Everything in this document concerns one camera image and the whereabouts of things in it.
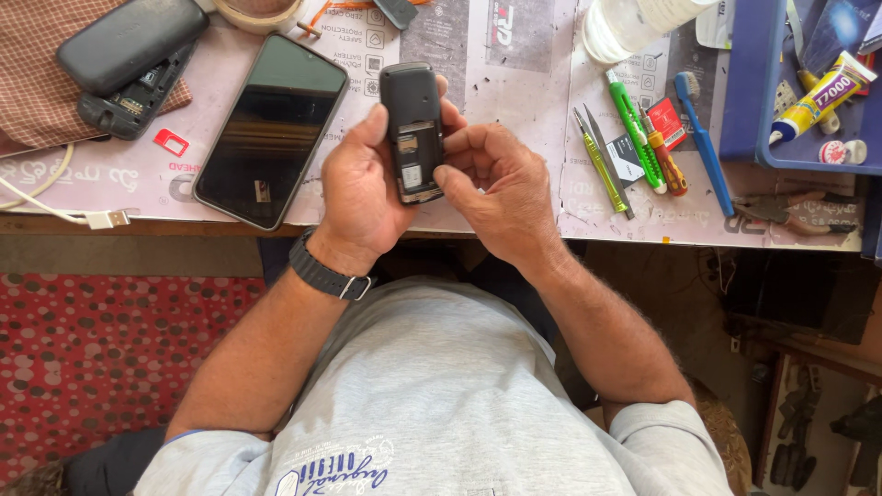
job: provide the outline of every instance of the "red and yellow screwdriver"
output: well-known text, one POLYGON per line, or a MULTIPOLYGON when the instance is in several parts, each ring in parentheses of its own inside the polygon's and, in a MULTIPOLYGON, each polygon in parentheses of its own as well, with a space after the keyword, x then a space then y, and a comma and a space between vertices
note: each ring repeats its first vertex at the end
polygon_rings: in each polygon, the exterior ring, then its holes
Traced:
POLYGON ((655 130, 653 121, 649 118, 643 106, 640 106, 640 122, 643 123, 643 127, 647 130, 649 146, 655 151, 655 158, 659 161, 661 172, 664 174, 665 180, 668 181, 670 194, 674 196, 685 195, 689 190, 689 184, 686 183, 683 172, 680 172, 680 168, 674 163, 674 158, 670 156, 668 147, 664 144, 664 136, 655 130))

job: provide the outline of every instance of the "work desk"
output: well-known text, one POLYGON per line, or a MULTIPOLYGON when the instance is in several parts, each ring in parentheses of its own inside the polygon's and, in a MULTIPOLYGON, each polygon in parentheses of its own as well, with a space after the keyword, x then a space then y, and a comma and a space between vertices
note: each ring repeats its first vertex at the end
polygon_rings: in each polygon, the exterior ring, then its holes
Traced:
MULTIPOLYGON (((306 19, 311 18, 321 2, 315 4, 306 19)), ((689 182, 685 196, 657 195, 646 181, 639 180, 626 188, 636 218, 628 221, 623 214, 614 214, 600 177, 587 161, 571 112, 572 106, 581 109, 583 102, 587 104, 607 141, 624 132, 606 92, 602 74, 607 68, 591 61, 580 38, 574 35, 584 7, 584 2, 577 0, 538 3, 537 11, 530 15, 538 19, 548 16, 549 27, 545 33, 525 38, 526 45, 509 47, 510 51, 487 44, 493 12, 486 2, 436 0, 431 6, 420 7, 421 13, 411 29, 401 34, 385 19, 378 19, 374 14, 376 10, 329 11, 318 22, 325 32, 323 37, 310 38, 307 43, 347 67, 349 91, 293 202, 286 225, 273 235, 296 236, 303 225, 321 219, 324 208, 319 175, 321 162, 347 129, 378 101, 379 68, 427 60, 436 72, 448 77, 450 99, 464 111, 469 123, 504 124, 546 158, 552 206, 563 237, 860 250, 860 229, 847 236, 800 237, 781 226, 738 216, 725 218, 691 138, 673 152, 689 182)), ((225 215, 196 203, 190 195, 192 179, 220 131, 263 40, 230 27, 217 14, 212 18, 212 27, 200 38, 183 74, 193 93, 193 103, 158 117, 136 141, 112 139, 78 143, 70 172, 65 172, 40 196, 43 202, 65 211, 126 209, 134 219, 133 224, 90 232, 83 226, 55 218, 21 214, 36 210, 19 207, 16 214, 0 215, 0 234, 266 236, 262 231, 232 222, 225 215), (163 128, 189 141, 182 157, 153 143, 153 137, 163 128)), ((299 30, 293 32, 294 35, 300 33, 299 30)), ((702 87, 706 96, 697 104, 699 118, 705 116, 703 124, 718 144, 727 63, 725 51, 717 53, 717 50, 698 47, 694 28, 690 31, 687 25, 644 53, 622 62, 616 71, 633 76, 633 81, 625 81, 635 85, 628 86, 629 92, 632 89, 639 92, 639 96, 635 93, 632 96, 651 102, 674 95, 672 79, 677 71, 702 71, 702 85, 708 87, 702 87)), ((672 101, 679 109, 676 97, 672 101)), ((62 156, 63 150, 50 149, 0 159, 0 175, 20 189, 30 191, 42 183, 62 156)), ((732 197, 810 189, 854 193, 855 179, 846 174, 770 170, 746 163, 723 164, 723 169, 732 197)), ((0 191, 0 202, 9 198, 10 193, 0 191)), ((863 206, 836 210, 802 205, 797 212, 808 222, 863 221, 863 206)), ((408 235, 463 237, 469 233, 465 220, 441 199, 421 208, 408 235)))

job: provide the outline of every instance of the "blue toothbrush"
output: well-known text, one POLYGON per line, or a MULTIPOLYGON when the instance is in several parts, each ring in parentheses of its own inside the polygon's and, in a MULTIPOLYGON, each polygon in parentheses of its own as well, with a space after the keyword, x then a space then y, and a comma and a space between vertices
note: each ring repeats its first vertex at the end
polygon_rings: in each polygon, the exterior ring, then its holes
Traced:
POLYGON ((699 147, 701 160, 705 163, 707 176, 711 178, 711 185, 714 187, 717 200, 720 201, 720 208, 727 217, 731 217, 735 215, 735 209, 732 208, 732 199, 729 197, 729 190, 726 189, 726 180, 722 177, 720 159, 716 156, 710 134, 701 127, 699 118, 695 115, 695 109, 692 107, 692 98, 699 97, 699 80, 691 72, 678 72, 674 78, 674 86, 676 87, 676 95, 683 103, 683 108, 686 109, 689 121, 695 130, 692 138, 695 139, 695 144, 699 147))

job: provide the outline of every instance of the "pliers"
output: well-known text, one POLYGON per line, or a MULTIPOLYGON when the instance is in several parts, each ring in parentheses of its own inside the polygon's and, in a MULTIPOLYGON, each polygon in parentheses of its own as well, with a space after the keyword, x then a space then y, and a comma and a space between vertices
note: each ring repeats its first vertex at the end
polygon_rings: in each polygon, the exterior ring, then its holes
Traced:
POLYGON ((732 199, 732 207, 745 217, 758 221, 768 221, 787 226, 791 230, 808 236, 824 234, 848 234, 857 229, 853 224, 827 224, 813 226, 800 221, 799 217, 788 212, 804 201, 825 201, 840 205, 856 205, 858 198, 842 196, 831 192, 807 192, 792 195, 753 195, 732 199))

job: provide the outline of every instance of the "smartphone screen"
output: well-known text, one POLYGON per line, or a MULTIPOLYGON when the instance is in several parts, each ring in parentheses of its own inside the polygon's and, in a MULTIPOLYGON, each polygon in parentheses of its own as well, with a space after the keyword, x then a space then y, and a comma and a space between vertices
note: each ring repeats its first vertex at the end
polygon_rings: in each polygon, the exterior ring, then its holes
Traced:
POLYGON ((268 37, 194 197, 261 229, 278 228, 347 82, 338 65, 284 36, 268 37))

